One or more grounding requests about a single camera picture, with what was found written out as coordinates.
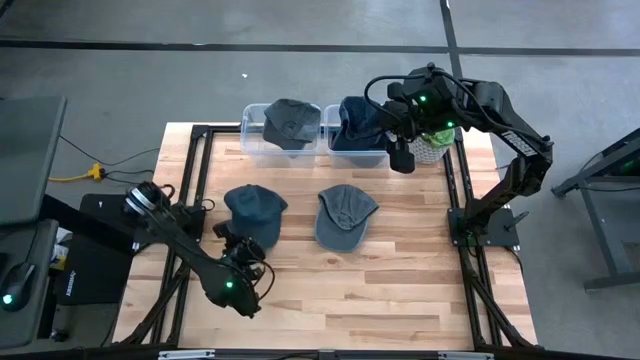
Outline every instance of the butcher block tabletop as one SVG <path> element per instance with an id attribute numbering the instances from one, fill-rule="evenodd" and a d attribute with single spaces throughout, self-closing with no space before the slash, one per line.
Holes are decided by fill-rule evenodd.
<path id="1" fill-rule="evenodd" d="M 172 184 L 179 192 L 192 125 L 167 124 L 155 183 Z M 472 131 L 465 133 L 464 144 L 473 190 L 480 197 L 499 181 L 491 142 L 487 134 Z M 191 199 L 200 156 L 195 161 Z M 455 150 L 452 157 L 461 188 Z M 239 134 L 216 135 L 204 194 L 216 207 L 207 213 L 202 238 L 202 247 L 211 256 L 219 257 L 224 244 L 212 226 L 231 216 L 223 196 L 246 184 L 271 189 L 289 204 L 280 239 L 266 258 L 276 271 L 275 285 L 261 301 L 262 310 L 249 319 L 210 303 L 192 273 L 180 347 L 473 348 L 459 256 L 449 240 L 446 211 L 450 204 L 442 162 L 417 165 L 408 175 L 391 169 L 333 169 L 327 156 L 317 156 L 315 168 L 258 168 L 241 150 Z M 313 231 L 318 193 L 339 184 L 362 189 L 380 205 L 365 240 L 348 254 L 323 249 Z M 464 205 L 461 191 L 459 198 Z M 155 302 L 166 253 L 167 247 L 157 244 L 134 258 L 114 341 L 129 335 Z M 497 303 L 522 335 L 535 343 L 518 263 L 503 248 L 486 248 L 486 253 Z M 266 290 L 266 280 L 258 285 L 259 293 Z M 479 312 L 489 341 L 482 305 Z M 164 336 L 172 314 L 173 302 L 168 306 Z"/>

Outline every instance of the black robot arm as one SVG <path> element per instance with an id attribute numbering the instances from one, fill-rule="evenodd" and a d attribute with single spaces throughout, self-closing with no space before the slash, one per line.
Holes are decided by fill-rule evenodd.
<path id="1" fill-rule="evenodd" d="M 254 265 L 264 263 L 265 254 L 252 239 L 227 237 L 222 257 L 210 257 L 195 238 L 202 233 L 201 227 L 196 228 L 204 223 L 205 209 L 180 202 L 171 205 L 162 188 L 150 182 L 129 190 L 123 209 L 148 234 L 143 240 L 166 244 L 198 274 L 209 301 L 251 318 L 260 310 L 253 281 L 264 272 Z"/>
<path id="2" fill-rule="evenodd" d="M 386 79 L 403 79 L 404 83 L 389 84 L 390 100 L 381 106 L 371 101 L 368 90 Z M 516 151 L 504 179 L 481 199 L 467 203 L 461 226 L 474 234 L 486 233 L 491 215 L 514 197 L 538 192 L 551 166 L 553 143 L 515 112 L 504 88 L 496 82 L 458 80 L 430 63 L 407 76 L 373 79 L 365 88 L 365 99 L 379 110 L 382 129 L 395 137 L 387 152 L 396 171 L 410 173 L 415 168 L 408 142 L 423 133 L 457 126 L 493 133 Z"/>

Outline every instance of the baseball cap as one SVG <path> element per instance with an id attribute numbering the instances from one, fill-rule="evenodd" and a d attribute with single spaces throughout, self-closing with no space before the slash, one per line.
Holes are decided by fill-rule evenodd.
<path id="1" fill-rule="evenodd" d="M 331 141 L 335 151 L 385 150 L 387 138 L 380 127 L 378 110 L 362 96 L 347 96 L 340 103 L 341 128 Z"/>
<path id="2" fill-rule="evenodd" d="M 272 248 L 280 237 L 282 212 L 288 204 L 280 195 L 258 185 L 245 185 L 224 195 L 231 210 L 229 230 L 251 237 L 263 249 Z"/>
<path id="3" fill-rule="evenodd" d="M 318 194 L 316 241 L 325 249 L 351 252 L 364 239 L 369 216 L 378 204 L 364 191 L 351 185 L 336 185 Z"/>
<path id="4" fill-rule="evenodd" d="M 320 109 L 291 99 L 280 99 L 264 110 L 262 138 L 283 150 L 302 150 L 318 136 Z"/>

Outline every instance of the gray floor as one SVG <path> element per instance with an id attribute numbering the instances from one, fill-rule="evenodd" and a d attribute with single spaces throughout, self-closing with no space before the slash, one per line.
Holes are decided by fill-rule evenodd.
<path id="1" fill-rule="evenodd" d="M 459 46 L 640 47 L 640 2 L 634 0 L 583 0 L 579 8 L 575 0 L 449 2 Z M 16 0 L 0 20 L 0 36 L 446 45 L 436 0 Z M 450 66 L 447 55 L 428 54 L 2 49 L 0 96 L 67 96 L 63 134 L 109 162 L 159 146 L 169 121 L 239 121 L 247 104 L 287 96 L 326 106 L 361 94 L 374 76 L 404 74 L 428 61 Z M 583 281 L 606 273 L 595 235 L 577 194 L 561 201 L 548 191 L 640 125 L 638 58 L 465 56 L 461 61 L 464 75 L 501 82 L 516 111 L 556 143 L 544 191 L 512 204 L 531 212 L 518 230 L 540 344 L 640 358 L 640 286 L 595 294 L 582 290 Z M 373 93 L 382 100 L 384 88 Z M 499 164 L 513 156 L 502 144 L 495 143 L 495 150 Z M 122 169 L 153 168 L 155 161 L 151 154 Z M 91 164 L 61 143 L 53 174 L 76 175 Z M 51 184 L 48 191 L 77 206 L 85 193 L 118 193 L 123 187 Z M 97 345 L 113 314 L 113 309 L 80 311 L 89 320 L 78 322 L 77 338 L 65 346 Z"/>

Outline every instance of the clear plastic container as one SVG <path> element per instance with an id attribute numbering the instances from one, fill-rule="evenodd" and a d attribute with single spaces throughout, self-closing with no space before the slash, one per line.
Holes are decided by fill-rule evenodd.
<path id="1" fill-rule="evenodd" d="M 250 104 L 242 112 L 240 145 L 258 167 L 312 168 L 321 144 L 321 127 L 318 126 L 316 139 L 302 150 L 282 150 L 278 145 L 262 138 L 262 129 L 267 117 L 264 110 L 271 104 Z"/>
<path id="2" fill-rule="evenodd" d="M 385 150 L 333 151 L 331 138 L 340 131 L 340 105 L 329 105 L 324 109 L 323 140 L 327 154 L 331 157 L 331 167 L 338 169 L 389 168 L 389 156 Z"/>

